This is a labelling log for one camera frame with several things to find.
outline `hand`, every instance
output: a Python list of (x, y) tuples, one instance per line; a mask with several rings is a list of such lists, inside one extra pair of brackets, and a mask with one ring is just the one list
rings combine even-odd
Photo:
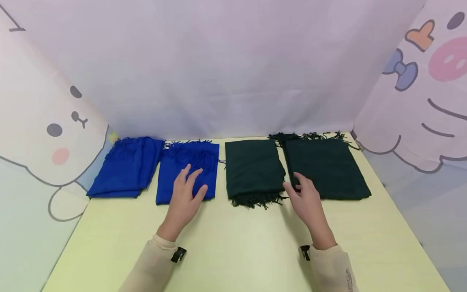
[(308, 227), (313, 240), (313, 246), (320, 250), (336, 246), (334, 234), (329, 228), (326, 216), (324, 215), (319, 192), (311, 180), (298, 172), (294, 172), (294, 175), (300, 181), (300, 185), (296, 186), (300, 192), (295, 192), (290, 183), (284, 182), (283, 186), (289, 195), (295, 212)]
[(158, 236), (170, 242), (174, 242), (183, 228), (195, 217), (207, 192), (207, 185), (203, 185), (193, 197), (193, 185), (203, 169), (196, 170), (186, 179), (190, 168), (191, 164), (188, 164), (175, 179), (169, 210), (157, 230)]

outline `cartoon pig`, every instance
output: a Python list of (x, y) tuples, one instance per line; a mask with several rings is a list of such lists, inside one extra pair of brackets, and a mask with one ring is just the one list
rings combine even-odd
[(425, 173), (467, 159), (467, 21), (460, 8), (467, 5), (421, 11), (355, 122), (363, 148), (392, 152)]
[(0, 15), (0, 158), (59, 187), (50, 214), (71, 220), (89, 200), (75, 181), (103, 149), (107, 123), (34, 48), (27, 32), (10, 32), (9, 26)]

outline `cartoon rabbit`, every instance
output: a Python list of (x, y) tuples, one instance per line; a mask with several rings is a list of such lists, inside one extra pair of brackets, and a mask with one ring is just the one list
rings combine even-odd
[(49, 213), (68, 221), (80, 216), (89, 201), (77, 180), (104, 148), (108, 125), (34, 48), (26, 32), (11, 32), (10, 26), (0, 15), (0, 158), (58, 187)]

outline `cartoon eye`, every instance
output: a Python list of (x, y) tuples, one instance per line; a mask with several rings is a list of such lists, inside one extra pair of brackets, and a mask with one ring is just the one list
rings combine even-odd
[(83, 96), (81, 92), (79, 92), (79, 90), (74, 85), (70, 87), (70, 93), (75, 98), (81, 98)]
[(451, 20), (447, 23), (447, 29), (457, 28), (464, 21), (465, 17), (466, 15), (463, 12), (458, 12), (454, 14)]
[(52, 137), (58, 137), (62, 134), (62, 127), (59, 124), (50, 124), (47, 126), (47, 133)]

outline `beige sleeve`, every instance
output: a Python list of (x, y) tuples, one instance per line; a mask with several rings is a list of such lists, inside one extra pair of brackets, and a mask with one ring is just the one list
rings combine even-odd
[(170, 260), (175, 250), (175, 242), (169, 242), (154, 235), (146, 243), (119, 292), (163, 291), (175, 265)]
[(358, 292), (349, 255), (339, 245), (326, 250), (311, 246), (309, 254), (320, 292)]

